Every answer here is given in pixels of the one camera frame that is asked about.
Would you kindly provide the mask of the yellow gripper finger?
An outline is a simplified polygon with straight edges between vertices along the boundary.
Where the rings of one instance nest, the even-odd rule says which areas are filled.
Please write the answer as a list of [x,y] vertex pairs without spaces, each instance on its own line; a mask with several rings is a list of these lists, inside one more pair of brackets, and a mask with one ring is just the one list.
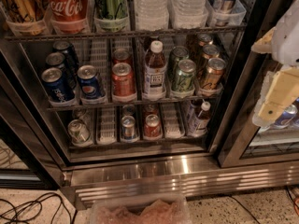
[[264,81],[257,117],[263,123],[273,123],[299,97],[299,69],[283,66]]
[[275,28],[271,28],[262,38],[257,40],[251,46],[251,50],[259,54],[272,53],[272,37],[274,32],[275,32]]

